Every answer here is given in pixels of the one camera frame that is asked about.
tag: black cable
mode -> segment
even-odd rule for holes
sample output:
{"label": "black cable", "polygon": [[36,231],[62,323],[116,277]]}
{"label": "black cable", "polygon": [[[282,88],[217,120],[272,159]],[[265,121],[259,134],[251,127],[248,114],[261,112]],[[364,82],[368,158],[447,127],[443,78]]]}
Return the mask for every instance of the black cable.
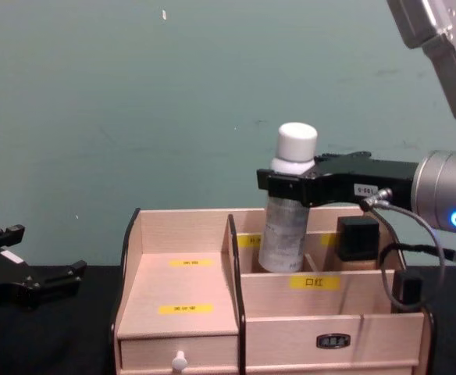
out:
{"label": "black cable", "polygon": [[[408,251],[408,252],[423,252],[424,254],[438,256],[438,250],[436,247],[431,245],[409,245],[396,243],[398,250]],[[456,250],[451,248],[444,248],[444,255],[446,260],[456,263]]]}
{"label": "black cable", "polygon": [[438,259],[440,260],[440,274],[438,276],[438,282],[436,285],[435,290],[428,298],[422,298],[421,301],[412,304],[404,304],[399,299],[393,296],[392,292],[390,291],[387,276],[386,276],[386,267],[384,266],[384,261],[392,250],[399,249],[399,244],[389,244],[386,246],[379,255],[379,268],[381,269],[381,276],[383,278],[383,287],[384,291],[387,294],[387,297],[391,301],[392,305],[399,310],[403,311],[413,311],[417,309],[421,309],[424,305],[426,305],[431,299],[433,299],[440,289],[443,287],[444,280],[445,280],[445,253],[444,249],[441,246],[440,239],[437,237],[433,228],[420,216],[415,215],[413,212],[408,211],[407,209],[402,209],[401,207],[397,207],[395,205],[391,205],[388,200],[391,200],[393,197],[393,192],[390,189],[381,189],[377,192],[377,194],[364,199],[360,205],[363,211],[371,211],[374,216],[378,219],[380,218],[380,214],[374,209],[385,209],[389,211],[395,211],[397,213],[401,213],[402,215],[406,215],[411,217],[413,220],[417,222],[421,227],[427,230],[433,242],[435,244],[435,251]]}

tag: wooden desk organizer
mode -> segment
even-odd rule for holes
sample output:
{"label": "wooden desk organizer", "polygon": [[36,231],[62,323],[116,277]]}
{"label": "wooden desk organizer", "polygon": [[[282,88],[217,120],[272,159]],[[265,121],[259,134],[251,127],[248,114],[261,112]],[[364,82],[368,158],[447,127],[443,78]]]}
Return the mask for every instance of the wooden desk organizer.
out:
{"label": "wooden desk organizer", "polygon": [[[311,209],[304,272],[285,274],[258,272],[263,209],[137,210],[112,325],[116,372],[174,374],[183,351],[185,374],[429,373],[431,315],[393,313],[375,267],[327,271],[337,218],[362,214]],[[397,240],[387,223],[379,228],[381,247]],[[387,265],[392,283],[402,254]],[[349,335],[350,344],[319,348],[326,334]]]}

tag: white knob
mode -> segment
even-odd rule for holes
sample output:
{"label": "white knob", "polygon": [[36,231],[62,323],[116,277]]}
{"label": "white knob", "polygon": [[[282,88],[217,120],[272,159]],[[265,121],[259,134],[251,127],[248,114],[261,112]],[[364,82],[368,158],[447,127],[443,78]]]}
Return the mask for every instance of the white knob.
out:
{"label": "white knob", "polygon": [[184,358],[184,352],[179,350],[176,357],[173,359],[173,369],[175,371],[183,371],[188,366],[188,361]]}

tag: wooden panel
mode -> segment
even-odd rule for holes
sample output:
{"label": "wooden panel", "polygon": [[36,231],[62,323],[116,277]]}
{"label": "wooden panel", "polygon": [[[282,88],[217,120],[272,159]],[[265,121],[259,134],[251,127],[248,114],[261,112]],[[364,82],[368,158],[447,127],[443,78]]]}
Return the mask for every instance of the wooden panel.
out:
{"label": "wooden panel", "polygon": [[[195,260],[204,265],[177,265]],[[219,252],[143,254],[119,338],[237,334],[225,267],[228,255]],[[212,311],[159,313],[161,306],[193,305]]]}
{"label": "wooden panel", "polygon": [[121,350],[124,370],[168,370],[181,350],[190,367],[237,365],[237,336],[179,337],[154,340],[124,340]]}
{"label": "wooden panel", "polygon": [[[391,303],[383,289],[380,271],[299,273],[300,277],[339,277],[336,291],[295,289],[295,275],[258,273],[242,275],[245,312],[248,318],[263,316],[309,316],[390,313]],[[393,271],[387,271],[390,286]]]}
{"label": "wooden panel", "polygon": [[121,367],[120,359],[120,350],[119,342],[117,340],[117,333],[119,332],[119,327],[122,322],[124,311],[129,300],[129,296],[134,284],[134,279],[136,278],[137,269],[140,265],[142,255],[141,248],[141,214],[138,214],[137,218],[134,221],[134,225],[131,229],[129,235],[129,242],[127,246],[127,257],[124,262],[123,272],[126,275],[125,282],[123,285],[123,295],[120,301],[119,310],[117,311],[115,327],[114,327],[114,355],[116,357],[116,366],[117,371]]}
{"label": "wooden panel", "polygon": [[246,247],[238,248],[238,259],[240,262],[240,273],[254,273],[262,272],[257,267],[259,264],[258,261],[259,248],[257,247]]}
{"label": "wooden panel", "polygon": [[[379,224],[379,250],[394,241],[392,234],[382,223]],[[328,230],[315,232],[306,237],[305,253],[312,256],[320,270],[337,270],[336,261],[337,232]],[[392,252],[386,260],[387,269],[399,270],[402,265],[397,252]]]}
{"label": "wooden panel", "polygon": [[143,211],[144,253],[226,251],[229,214],[235,217],[237,230],[260,232],[264,226],[262,209]]}
{"label": "wooden panel", "polygon": [[[411,367],[405,368],[376,368],[376,369],[360,369],[360,370],[313,370],[313,371],[293,371],[293,370],[274,370],[271,372],[255,372],[249,370],[248,373],[254,373],[258,375],[282,375],[288,373],[290,375],[411,375]],[[171,370],[125,370],[122,372],[122,375],[174,375]],[[182,374],[184,375],[238,375],[238,370],[231,367],[197,367],[197,368],[187,368]]]}
{"label": "wooden panel", "polygon": [[[247,364],[416,366],[423,319],[421,313],[248,319]],[[351,335],[351,345],[335,350],[317,348],[316,338],[328,333]]]}
{"label": "wooden panel", "polygon": [[365,271],[377,270],[377,260],[355,260],[343,262],[337,254],[333,257],[332,271]]}
{"label": "wooden panel", "polygon": [[309,254],[305,254],[303,272],[322,272],[322,270],[317,267],[315,262],[313,262],[313,258]]}
{"label": "wooden panel", "polygon": [[273,371],[256,371],[255,369],[249,369],[247,373],[253,373],[258,375],[280,375],[283,373],[289,373],[290,375],[411,375],[412,368],[375,368],[375,369],[335,369],[335,370],[308,370],[305,372],[295,372],[295,370],[288,369],[285,370],[283,366],[274,366],[276,367]]}

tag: cable connector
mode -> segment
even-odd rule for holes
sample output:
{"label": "cable connector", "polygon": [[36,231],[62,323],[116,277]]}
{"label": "cable connector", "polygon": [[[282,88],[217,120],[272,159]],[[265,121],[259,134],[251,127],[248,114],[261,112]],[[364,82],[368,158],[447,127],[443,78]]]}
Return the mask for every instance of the cable connector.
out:
{"label": "cable connector", "polygon": [[377,191],[376,194],[361,200],[360,208],[364,213],[368,213],[374,208],[375,205],[389,205],[392,198],[393,192],[391,189],[384,188]]}

